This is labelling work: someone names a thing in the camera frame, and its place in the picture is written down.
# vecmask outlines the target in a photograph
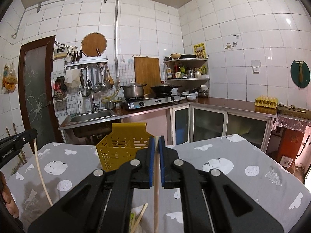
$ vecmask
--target plastic sheet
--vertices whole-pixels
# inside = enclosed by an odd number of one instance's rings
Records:
[[[311,127],[311,120],[278,114],[272,129],[275,130],[276,126],[298,130],[304,133],[306,127]]]

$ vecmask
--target plastic bag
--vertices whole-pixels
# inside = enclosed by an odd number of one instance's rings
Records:
[[[14,64],[12,63],[9,68],[9,74],[7,75],[7,78],[6,78],[5,89],[7,90],[7,92],[13,93],[14,90],[16,89],[17,83],[18,83],[18,80],[16,78]]]

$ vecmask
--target human hand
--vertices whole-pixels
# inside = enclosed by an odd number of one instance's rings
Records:
[[[18,218],[19,217],[19,210],[18,207],[15,204],[15,201],[11,195],[10,189],[7,186],[7,182],[5,180],[4,174],[0,171],[1,174],[1,182],[3,184],[3,191],[2,191],[2,197],[3,200],[6,202],[6,207],[9,213],[14,217]]]

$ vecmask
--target egg carton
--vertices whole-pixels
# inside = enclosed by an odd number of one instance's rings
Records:
[[[255,105],[260,107],[267,107],[270,109],[276,109],[278,99],[276,97],[268,97],[261,95],[255,99]]]

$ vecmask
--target gas stove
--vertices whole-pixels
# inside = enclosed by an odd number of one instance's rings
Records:
[[[171,95],[165,97],[156,97],[155,94],[147,94],[144,95],[143,98],[132,98],[132,99],[121,99],[120,100],[120,107],[133,110],[139,109],[148,106],[154,106],[158,104],[164,103],[173,103],[181,101],[180,95]]]

